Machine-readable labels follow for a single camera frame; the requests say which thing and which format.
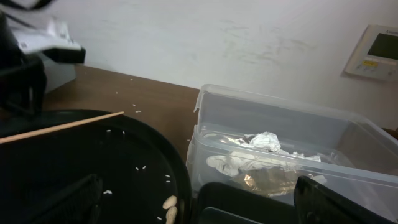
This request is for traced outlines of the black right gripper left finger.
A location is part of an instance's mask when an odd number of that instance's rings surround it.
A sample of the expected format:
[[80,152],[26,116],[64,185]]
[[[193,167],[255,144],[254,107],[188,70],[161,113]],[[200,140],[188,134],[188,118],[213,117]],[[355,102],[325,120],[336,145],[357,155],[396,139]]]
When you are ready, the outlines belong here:
[[90,174],[28,208],[18,222],[96,224],[100,217],[102,194],[102,179]]

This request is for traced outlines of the wooden chopstick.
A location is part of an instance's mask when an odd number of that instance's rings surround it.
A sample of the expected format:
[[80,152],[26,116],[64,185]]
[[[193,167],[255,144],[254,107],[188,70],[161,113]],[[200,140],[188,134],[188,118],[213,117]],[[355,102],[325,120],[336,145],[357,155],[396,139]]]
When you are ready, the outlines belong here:
[[22,133],[22,134],[17,134],[17,135],[13,135],[13,136],[8,136],[8,137],[4,137],[1,138],[1,144],[5,144],[8,142],[13,142],[13,141],[18,141],[21,139],[26,139],[26,138],[32,138],[35,136],[40,136],[43,134],[48,134],[48,133],[52,133],[52,132],[56,132],[56,131],[61,131],[63,129],[68,129],[68,128],[73,128],[75,126],[81,126],[84,124],[88,124],[88,123],[93,123],[93,122],[97,122],[97,121],[101,121],[103,119],[108,119],[108,118],[112,118],[115,116],[119,116],[124,114],[123,111],[117,112],[117,113],[111,113],[111,114],[107,114],[107,115],[102,115],[102,116],[97,116],[94,118],[88,118],[88,119],[84,119],[84,120],[80,120],[80,121],[74,121],[71,123],[66,123],[66,124],[60,124],[57,126],[52,126],[49,128],[44,128],[44,129],[39,129],[39,130],[35,130],[35,131],[30,131],[27,133]]

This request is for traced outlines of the brown gold snack wrapper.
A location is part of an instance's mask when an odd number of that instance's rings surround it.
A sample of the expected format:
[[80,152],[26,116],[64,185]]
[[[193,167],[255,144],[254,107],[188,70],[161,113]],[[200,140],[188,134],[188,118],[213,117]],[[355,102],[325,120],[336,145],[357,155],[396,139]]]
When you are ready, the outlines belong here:
[[[246,134],[232,142],[261,152],[304,158],[303,154],[281,149],[278,137],[273,133]],[[227,184],[267,197],[291,193],[297,177],[302,173],[302,166],[297,163],[238,151],[224,156],[210,156],[206,163],[230,177]]]

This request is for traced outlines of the white paper napkin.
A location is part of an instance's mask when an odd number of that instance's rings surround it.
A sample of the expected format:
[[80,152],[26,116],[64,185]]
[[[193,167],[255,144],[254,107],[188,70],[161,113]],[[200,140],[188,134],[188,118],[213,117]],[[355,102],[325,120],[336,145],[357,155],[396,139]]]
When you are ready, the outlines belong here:
[[263,132],[243,134],[242,136],[226,133],[209,133],[206,137],[218,141],[232,149],[209,153],[205,159],[206,169],[198,175],[198,181],[226,180],[247,174],[250,171],[297,172],[302,165],[291,159],[303,159],[312,162],[325,162],[326,155],[319,152],[305,155],[300,151],[286,151],[282,148],[276,134]]

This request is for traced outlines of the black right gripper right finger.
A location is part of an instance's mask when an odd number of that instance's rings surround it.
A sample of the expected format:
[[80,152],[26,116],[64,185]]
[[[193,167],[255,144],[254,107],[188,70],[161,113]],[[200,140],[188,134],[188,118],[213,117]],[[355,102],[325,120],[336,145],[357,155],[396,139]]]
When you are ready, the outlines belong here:
[[394,224],[306,176],[297,179],[294,206],[300,224]]

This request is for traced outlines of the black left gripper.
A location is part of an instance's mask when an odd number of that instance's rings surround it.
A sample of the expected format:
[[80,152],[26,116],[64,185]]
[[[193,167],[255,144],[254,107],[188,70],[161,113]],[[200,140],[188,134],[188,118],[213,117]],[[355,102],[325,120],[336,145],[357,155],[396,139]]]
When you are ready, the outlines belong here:
[[41,113],[47,85],[40,57],[22,53],[1,13],[1,108],[33,117]]

